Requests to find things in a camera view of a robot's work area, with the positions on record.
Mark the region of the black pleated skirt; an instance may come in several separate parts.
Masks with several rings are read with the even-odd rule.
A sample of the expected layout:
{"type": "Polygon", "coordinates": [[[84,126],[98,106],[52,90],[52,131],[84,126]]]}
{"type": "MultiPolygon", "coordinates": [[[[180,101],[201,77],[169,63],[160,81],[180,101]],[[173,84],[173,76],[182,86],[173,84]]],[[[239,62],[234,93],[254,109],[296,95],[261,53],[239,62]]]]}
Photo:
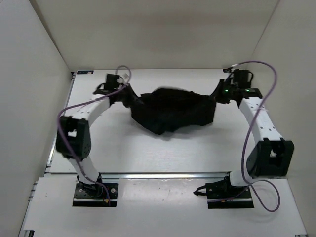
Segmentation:
{"type": "Polygon", "coordinates": [[[129,88],[122,102],[131,109],[131,117],[139,125],[156,135],[191,125],[211,124],[216,109],[210,95],[165,87],[140,96],[129,88]]]}

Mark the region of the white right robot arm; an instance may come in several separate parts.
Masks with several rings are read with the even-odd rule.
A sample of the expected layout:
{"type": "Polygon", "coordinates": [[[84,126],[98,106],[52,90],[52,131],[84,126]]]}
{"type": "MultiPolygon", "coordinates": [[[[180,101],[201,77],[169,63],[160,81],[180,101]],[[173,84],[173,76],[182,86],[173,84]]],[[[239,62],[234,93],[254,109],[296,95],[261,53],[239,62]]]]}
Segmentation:
{"type": "Polygon", "coordinates": [[[228,198],[239,192],[239,187],[250,185],[264,178],[283,177],[288,173],[294,152],[291,140],[285,140],[272,123],[264,106],[259,89],[238,87],[229,80],[221,79],[214,91],[215,101],[227,104],[234,100],[245,116],[255,146],[247,156],[242,149],[241,169],[229,173],[229,181],[221,186],[222,194],[228,198]]]}

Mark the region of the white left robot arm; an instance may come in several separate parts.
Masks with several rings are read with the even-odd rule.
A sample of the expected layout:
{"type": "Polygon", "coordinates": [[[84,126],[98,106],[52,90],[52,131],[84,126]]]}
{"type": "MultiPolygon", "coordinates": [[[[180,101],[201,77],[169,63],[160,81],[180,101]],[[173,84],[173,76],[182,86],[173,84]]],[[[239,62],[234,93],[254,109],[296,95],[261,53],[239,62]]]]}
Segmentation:
{"type": "Polygon", "coordinates": [[[79,181],[86,184],[87,192],[93,197],[101,195],[103,184],[100,181],[100,173],[89,157],[92,148],[90,127],[103,112],[110,108],[110,98],[122,94],[128,86],[129,83],[120,85],[118,89],[106,91],[105,95],[94,94],[87,102],[62,110],[64,112],[78,108],[70,116],[62,116],[60,112],[57,118],[56,151],[69,161],[77,172],[79,181]]]}

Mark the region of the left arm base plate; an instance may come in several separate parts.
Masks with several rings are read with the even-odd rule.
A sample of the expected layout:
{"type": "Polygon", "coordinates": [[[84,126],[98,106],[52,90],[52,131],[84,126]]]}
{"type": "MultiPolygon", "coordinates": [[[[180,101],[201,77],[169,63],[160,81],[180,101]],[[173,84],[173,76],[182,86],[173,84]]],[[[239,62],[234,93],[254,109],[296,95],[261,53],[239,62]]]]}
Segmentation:
{"type": "Polygon", "coordinates": [[[119,191],[119,183],[103,183],[108,192],[99,185],[88,186],[84,183],[77,182],[73,196],[74,207],[116,207],[119,191]]]}

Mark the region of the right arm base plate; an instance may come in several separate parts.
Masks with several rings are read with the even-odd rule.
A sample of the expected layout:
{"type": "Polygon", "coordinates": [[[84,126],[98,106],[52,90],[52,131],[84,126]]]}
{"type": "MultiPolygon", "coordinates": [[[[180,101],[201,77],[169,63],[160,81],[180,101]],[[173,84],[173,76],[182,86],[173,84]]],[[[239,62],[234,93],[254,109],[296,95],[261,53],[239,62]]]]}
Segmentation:
{"type": "Polygon", "coordinates": [[[206,196],[208,209],[254,208],[249,188],[247,186],[232,186],[227,178],[213,183],[206,183],[198,187],[193,194],[206,196]]]}

